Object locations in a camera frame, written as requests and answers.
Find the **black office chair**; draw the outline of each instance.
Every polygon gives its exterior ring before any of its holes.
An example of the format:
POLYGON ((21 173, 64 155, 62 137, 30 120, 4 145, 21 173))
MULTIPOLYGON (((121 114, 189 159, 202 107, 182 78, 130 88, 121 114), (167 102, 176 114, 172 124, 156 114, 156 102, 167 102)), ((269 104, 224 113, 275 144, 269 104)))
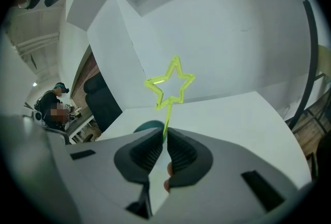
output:
POLYGON ((85 101, 93 113, 99 129, 104 132, 122 114, 122 110, 108 89, 101 73, 84 83, 84 91, 87 93, 85 101))

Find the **desk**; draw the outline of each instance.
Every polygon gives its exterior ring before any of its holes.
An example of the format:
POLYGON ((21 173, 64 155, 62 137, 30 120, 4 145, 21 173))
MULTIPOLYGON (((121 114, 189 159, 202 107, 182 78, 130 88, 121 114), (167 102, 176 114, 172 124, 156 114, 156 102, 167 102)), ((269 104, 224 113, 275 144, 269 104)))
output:
POLYGON ((71 144, 76 144, 74 140, 72 139, 74 135, 77 134, 78 131, 80 131, 84 126, 87 125, 88 122, 90 122, 94 116, 92 115, 92 112, 88 107, 83 109, 81 111, 82 116, 79 118, 76 118, 69 126, 68 130, 66 133, 69 136, 70 143, 71 144))
MULTIPOLYGON (((98 140, 133 133, 139 125, 150 120, 164 122, 166 111, 166 108, 159 111, 155 108, 125 110, 98 140)), ((284 173, 297 188, 311 181, 306 158, 294 135, 274 108, 257 92, 175 104, 169 126, 241 145, 284 173)), ((156 165, 161 164, 164 171, 167 161, 160 159, 156 165)))

